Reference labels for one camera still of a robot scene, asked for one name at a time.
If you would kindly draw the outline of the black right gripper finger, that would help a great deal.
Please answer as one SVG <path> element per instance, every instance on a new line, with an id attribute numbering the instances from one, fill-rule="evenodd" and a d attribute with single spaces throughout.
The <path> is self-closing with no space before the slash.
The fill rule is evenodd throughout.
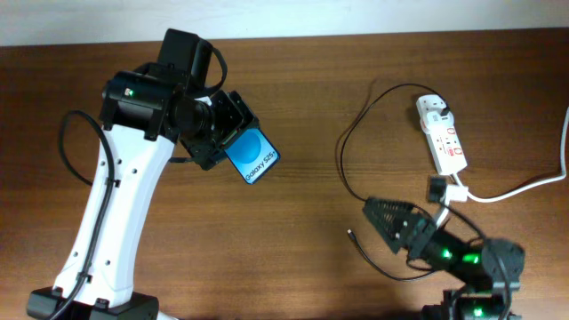
<path id="1" fill-rule="evenodd" d="M 395 218 L 392 222 L 374 222 L 367 217 L 366 218 L 379 233 L 381 238 L 386 243 L 387 247 L 394 254 L 397 254 L 403 246 L 401 242 L 401 233 L 404 229 L 405 217 L 406 215 L 401 218 Z"/>
<path id="2" fill-rule="evenodd" d="M 364 215 L 374 222 L 392 222 L 413 212 L 414 204 L 379 198 L 368 198 L 363 208 Z"/>

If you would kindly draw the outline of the blue screen Galaxy smartphone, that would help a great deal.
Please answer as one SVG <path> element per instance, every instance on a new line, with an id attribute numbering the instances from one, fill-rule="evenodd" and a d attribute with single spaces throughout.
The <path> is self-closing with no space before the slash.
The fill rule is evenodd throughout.
<path id="1" fill-rule="evenodd" d="M 259 181 L 280 160 L 277 149 L 257 128 L 244 131 L 225 153 L 249 185 Z"/>

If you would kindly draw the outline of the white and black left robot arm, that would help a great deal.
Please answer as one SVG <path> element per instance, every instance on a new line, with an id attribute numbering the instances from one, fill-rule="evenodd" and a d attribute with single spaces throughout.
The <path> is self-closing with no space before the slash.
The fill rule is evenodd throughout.
<path id="1" fill-rule="evenodd" d="M 210 170 L 258 119 L 235 92 L 207 85 L 221 52 L 198 35 L 165 33 L 158 58 L 121 71 L 102 92 L 89 124 L 100 140 L 97 169 L 76 240 L 50 287 L 34 290 L 35 319 L 161 319 L 154 296 L 136 292 L 141 231 L 164 168 L 182 145 L 187 161 Z"/>

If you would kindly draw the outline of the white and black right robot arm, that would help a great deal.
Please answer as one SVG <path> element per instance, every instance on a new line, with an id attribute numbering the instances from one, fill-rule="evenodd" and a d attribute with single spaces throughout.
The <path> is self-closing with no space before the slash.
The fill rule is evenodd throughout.
<path id="1" fill-rule="evenodd" d="M 406 251 L 408 261 L 422 260 L 432 275 L 444 271 L 463 282 L 445 290 L 438 305 L 426 305 L 420 319 L 519 319 L 512 312 L 513 293 L 520 289 L 525 250 L 503 238 L 490 238 L 472 220 L 455 209 L 457 218 L 476 234 L 464 241 L 413 203 L 370 197 L 364 216 L 393 253 Z"/>

